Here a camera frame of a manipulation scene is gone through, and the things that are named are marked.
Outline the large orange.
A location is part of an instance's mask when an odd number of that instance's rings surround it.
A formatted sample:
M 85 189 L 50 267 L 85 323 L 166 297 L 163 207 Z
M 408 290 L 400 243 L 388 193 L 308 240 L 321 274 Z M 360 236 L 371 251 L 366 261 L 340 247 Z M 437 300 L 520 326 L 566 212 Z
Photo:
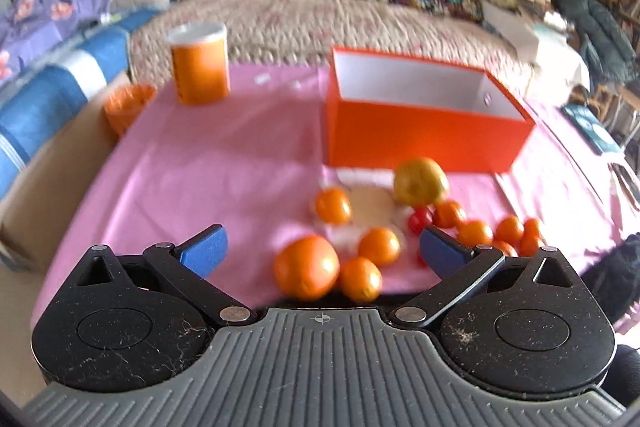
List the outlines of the large orange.
M 319 235 L 289 243 L 273 261 L 276 283 L 286 298 L 314 301 L 325 296 L 340 274 L 334 247 Z

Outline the red cherry tomato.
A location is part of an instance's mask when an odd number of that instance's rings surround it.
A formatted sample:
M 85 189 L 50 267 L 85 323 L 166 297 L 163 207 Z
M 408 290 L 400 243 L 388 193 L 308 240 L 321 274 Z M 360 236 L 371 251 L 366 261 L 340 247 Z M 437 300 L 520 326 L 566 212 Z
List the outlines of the red cherry tomato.
M 407 228 L 415 236 L 419 236 L 422 231 L 432 224 L 432 214 L 428 207 L 414 207 L 411 215 L 407 219 Z

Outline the pink floral tablecloth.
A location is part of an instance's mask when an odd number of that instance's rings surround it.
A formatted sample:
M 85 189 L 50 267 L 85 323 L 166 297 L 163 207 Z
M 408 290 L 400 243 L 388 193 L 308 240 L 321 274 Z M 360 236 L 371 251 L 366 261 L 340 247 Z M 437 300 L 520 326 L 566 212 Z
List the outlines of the pink floral tablecloth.
M 44 279 L 41 313 L 94 244 L 137 254 L 180 243 L 219 223 L 226 259 L 210 281 L 247 306 L 280 298 L 273 257 L 320 227 L 312 202 L 323 185 L 357 177 L 322 164 L 326 71 L 235 66 L 227 100 L 180 104 L 165 88 L 118 143 L 67 230 Z M 452 199 L 491 225 L 507 215 L 537 218 L 549 245 L 585 270 L 639 228 L 639 213 L 560 112 L 532 108 L 533 132 L 503 174 L 450 176 Z

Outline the orange cardboard box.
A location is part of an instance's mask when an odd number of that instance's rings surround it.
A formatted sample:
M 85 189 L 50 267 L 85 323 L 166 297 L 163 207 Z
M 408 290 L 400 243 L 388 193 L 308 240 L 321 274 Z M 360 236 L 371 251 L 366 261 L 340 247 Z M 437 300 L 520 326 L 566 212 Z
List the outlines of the orange cardboard box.
M 485 69 L 372 50 L 333 48 L 326 160 L 395 169 L 428 157 L 447 172 L 510 170 L 536 126 Z

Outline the yellow-green apple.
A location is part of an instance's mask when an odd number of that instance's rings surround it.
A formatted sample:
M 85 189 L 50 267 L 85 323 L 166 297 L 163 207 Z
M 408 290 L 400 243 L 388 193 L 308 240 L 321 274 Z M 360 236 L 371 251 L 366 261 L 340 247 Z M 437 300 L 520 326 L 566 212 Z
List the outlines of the yellow-green apple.
M 449 193 L 449 181 L 436 161 L 419 157 L 403 162 L 394 171 L 397 202 L 409 207 L 437 204 Z

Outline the blue striped blanket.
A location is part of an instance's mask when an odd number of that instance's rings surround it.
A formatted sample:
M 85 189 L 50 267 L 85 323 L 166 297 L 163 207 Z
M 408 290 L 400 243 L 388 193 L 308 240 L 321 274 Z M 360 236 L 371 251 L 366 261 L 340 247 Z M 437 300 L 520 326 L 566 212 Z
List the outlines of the blue striped blanket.
M 88 102 L 129 69 L 128 41 L 157 9 L 81 31 L 1 86 L 1 193 Z

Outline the teal book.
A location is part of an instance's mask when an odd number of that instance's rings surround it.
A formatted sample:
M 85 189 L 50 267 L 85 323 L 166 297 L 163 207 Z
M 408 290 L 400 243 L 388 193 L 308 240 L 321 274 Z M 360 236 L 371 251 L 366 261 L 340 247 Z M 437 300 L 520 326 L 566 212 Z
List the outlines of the teal book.
M 582 136 L 593 153 L 597 155 L 623 153 L 622 148 L 588 107 L 565 104 L 560 108 L 560 112 Z

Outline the orange cylindrical canister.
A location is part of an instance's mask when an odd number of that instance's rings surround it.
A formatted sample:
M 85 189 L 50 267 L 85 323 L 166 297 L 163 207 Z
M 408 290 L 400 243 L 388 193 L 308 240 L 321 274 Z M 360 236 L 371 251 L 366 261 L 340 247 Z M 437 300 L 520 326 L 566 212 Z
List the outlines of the orange cylindrical canister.
M 172 28 L 166 41 L 169 44 L 172 75 L 181 103 L 215 103 L 230 93 L 225 24 L 184 24 Z

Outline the purple floral blanket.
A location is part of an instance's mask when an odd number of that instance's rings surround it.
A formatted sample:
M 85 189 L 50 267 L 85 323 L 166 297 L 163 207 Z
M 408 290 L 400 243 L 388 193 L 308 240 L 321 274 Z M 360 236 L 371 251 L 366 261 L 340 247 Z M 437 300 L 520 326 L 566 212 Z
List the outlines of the purple floral blanket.
M 112 0 L 13 0 L 1 13 L 1 80 L 21 74 L 31 62 L 96 22 Z

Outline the small orange bowl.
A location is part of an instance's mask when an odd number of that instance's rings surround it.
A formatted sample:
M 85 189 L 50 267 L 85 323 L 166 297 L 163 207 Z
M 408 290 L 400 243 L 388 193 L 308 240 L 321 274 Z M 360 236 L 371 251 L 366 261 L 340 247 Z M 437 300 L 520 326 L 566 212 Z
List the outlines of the small orange bowl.
M 111 129 L 121 138 L 157 95 L 147 83 L 129 83 L 117 88 L 104 102 L 104 115 Z

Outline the dark green jacket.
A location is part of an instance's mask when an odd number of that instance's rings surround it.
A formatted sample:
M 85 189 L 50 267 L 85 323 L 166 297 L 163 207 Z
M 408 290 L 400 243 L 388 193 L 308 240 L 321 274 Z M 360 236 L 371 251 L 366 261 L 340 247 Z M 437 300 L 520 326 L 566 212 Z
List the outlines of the dark green jacket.
M 578 53 L 587 65 L 591 87 L 635 80 L 636 54 L 611 12 L 598 0 L 551 0 L 572 23 L 578 35 Z

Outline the small tangerine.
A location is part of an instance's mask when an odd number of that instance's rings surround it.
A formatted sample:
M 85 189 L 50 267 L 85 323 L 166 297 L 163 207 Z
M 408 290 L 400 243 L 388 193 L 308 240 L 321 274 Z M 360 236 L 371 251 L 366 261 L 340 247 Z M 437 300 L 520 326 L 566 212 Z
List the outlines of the small tangerine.
M 340 287 L 354 303 L 372 303 L 382 291 L 383 277 L 369 259 L 353 257 L 342 265 Z
M 507 215 L 496 226 L 494 239 L 518 248 L 524 234 L 523 222 L 514 215 Z
M 544 245 L 546 245 L 544 224 L 538 218 L 527 219 L 524 222 L 520 245 L 518 245 L 518 254 L 521 257 L 533 257 Z
M 352 206 L 345 191 L 329 187 L 320 191 L 314 199 L 314 211 L 328 225 L 346 225 L 352 219 Z
M 370 260 L 378 268 L 395 263 L 401 253 L 401 243 L 389 228 L 374 228 L 364 234 L 357 247 L 359 257 Z
M 443 230 L 457 229 L 466 220 L 466 212 L 460 202 L 452 199 L 439 202 L 434 207 L 433 225 Z
M 494 241 L 494 231 L 485 221 L 464 221 L 458 226 L 456 239 L 460 244 L 469 248 L 478 245 L 488 246 Z

